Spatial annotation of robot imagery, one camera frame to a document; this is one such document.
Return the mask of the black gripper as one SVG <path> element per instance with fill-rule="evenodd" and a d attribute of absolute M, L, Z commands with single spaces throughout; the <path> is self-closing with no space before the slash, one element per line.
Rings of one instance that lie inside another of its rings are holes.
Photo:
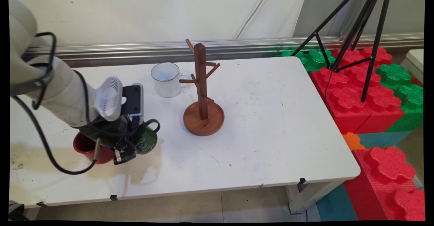
<path fill-rule="evenodd" d="M 120 165 L 136 158 L 134 144 L 141 139 L 139 121 L 139 117 L 120 116 L 115 121 L 107 121 L 98 116 L 91 124 L 82 126 L 81 133 L 94 141 L 101 138 L 102 144 L 114 151 L 114 165 Z"/>

